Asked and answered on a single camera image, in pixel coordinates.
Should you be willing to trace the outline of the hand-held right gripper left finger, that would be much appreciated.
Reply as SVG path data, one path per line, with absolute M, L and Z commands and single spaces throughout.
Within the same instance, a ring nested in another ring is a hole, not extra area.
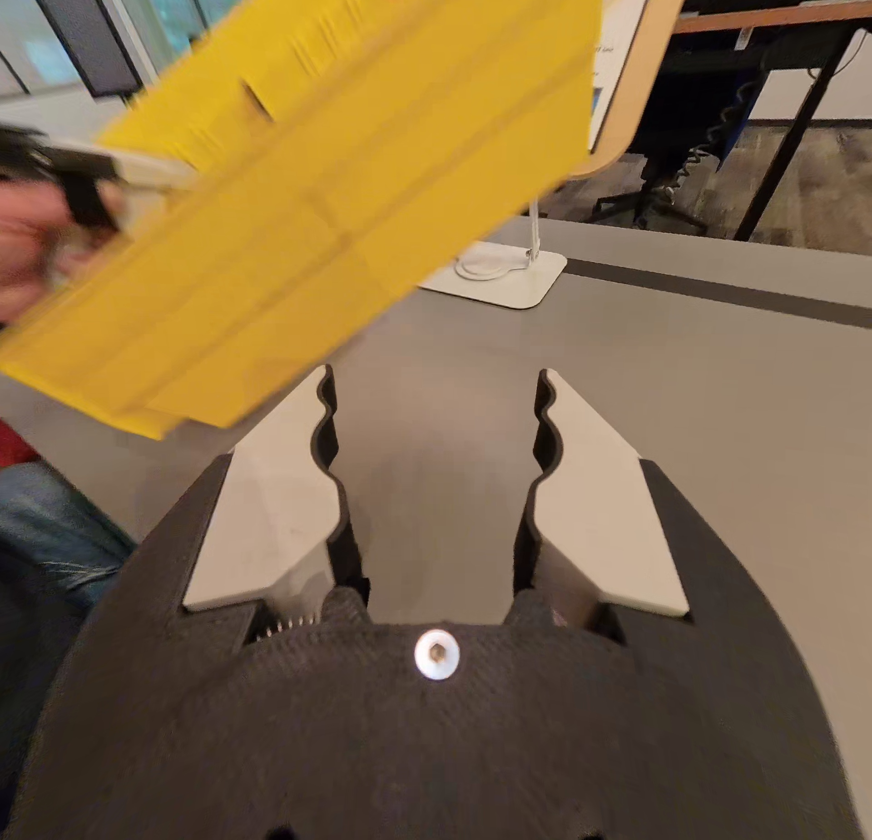
M 319 621 L 335 587 L 368 605 L 370 581 L 344 487 L 332 367 L 316 367 L 231 451 L 184 608 L 256 603 L 265 626 Z

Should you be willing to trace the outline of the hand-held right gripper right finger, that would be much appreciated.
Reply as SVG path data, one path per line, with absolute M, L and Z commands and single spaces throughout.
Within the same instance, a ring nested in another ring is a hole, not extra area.
M 604 606 L 666 618 L 690 612 L 638 452 L 554 369 L 535 391 L 529 486 L 513 590 L 534 591 L 571 628 Z

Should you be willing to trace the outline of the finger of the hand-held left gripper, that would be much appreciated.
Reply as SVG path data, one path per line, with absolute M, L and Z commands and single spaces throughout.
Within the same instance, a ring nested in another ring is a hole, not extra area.
M 180 191 L 191 187 L 199 175 L 189 164 L 136 151 L 104 148 L 122 189 L 146 192 Z

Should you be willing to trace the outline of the yellow plastic storage bin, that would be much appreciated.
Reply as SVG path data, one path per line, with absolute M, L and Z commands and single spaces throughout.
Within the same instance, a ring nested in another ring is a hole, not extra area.
M 228 428 L 588 151 L 602 0 L 243 0 L 98 139 L 193 170 L 2 333 L 153 439 Z

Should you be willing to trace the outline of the person's left hand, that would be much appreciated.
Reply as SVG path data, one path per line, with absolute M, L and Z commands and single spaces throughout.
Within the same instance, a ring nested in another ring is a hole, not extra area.
M 1 324 L 10 326 L 52 289 L 52 273 L 74 276 L 117 233 L 80 226 L 50 180 L 2 179 Z

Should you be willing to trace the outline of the person's blue jeans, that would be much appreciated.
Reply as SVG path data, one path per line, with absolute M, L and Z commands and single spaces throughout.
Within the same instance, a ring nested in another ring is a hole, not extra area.
M 43 461 L 2 469 L 2 651 L 25 638 L 27 617 L 52 613 L 80 623 L 113 586 L 137 547 Z

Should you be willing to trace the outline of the red plastic object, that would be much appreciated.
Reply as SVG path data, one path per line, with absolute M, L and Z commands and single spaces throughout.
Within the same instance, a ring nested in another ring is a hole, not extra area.
M 40 456 L 15 430 L 1 420 L 1 469 L 38 461 Z

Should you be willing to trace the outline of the person's dark sweater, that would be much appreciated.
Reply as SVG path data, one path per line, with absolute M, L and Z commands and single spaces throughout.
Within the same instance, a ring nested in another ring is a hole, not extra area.
M 84 620 L 38 568 L 1 558 L 1 824 L 8 822 L 30 737 Z

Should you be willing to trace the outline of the black office chair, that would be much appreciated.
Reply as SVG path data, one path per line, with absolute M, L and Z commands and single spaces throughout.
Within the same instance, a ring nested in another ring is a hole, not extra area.
M 631 228 L 677 223 L 705 236 L 708 225 L 677 206 L 678 191 L 705 159 L 724 162 L 767 77 L 759 68 L 659 75 L 629 146 L 645 160 L 641 187 L 597 199 L 585 222 L 603 224 L 628 213 Z

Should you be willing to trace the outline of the black wall screen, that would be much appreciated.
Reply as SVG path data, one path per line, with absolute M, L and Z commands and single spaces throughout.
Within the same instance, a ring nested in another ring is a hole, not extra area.
M 35 0 L 93 99 L 124 101 L 144 89 L 103 0 Z

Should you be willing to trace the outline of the black frame wooden desk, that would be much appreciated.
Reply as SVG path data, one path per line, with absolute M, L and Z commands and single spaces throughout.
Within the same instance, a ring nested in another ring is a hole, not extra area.
M 795 6 L 734 11 L 711 15 L 681 14 L 672 30 L 674 35 L 698 35 L 708 32 L 746 28 L 783 28 L 809 24 L 836 25 L 841 28 L 834 47 L 808 93 L 788 133 L 769 164 L 733 239 L 748 242 L 762 219 L 781 179 L 794 159 L 823 96 L 829 88 L 855 32 L 870 25 L 871 0 L 811 0 Z

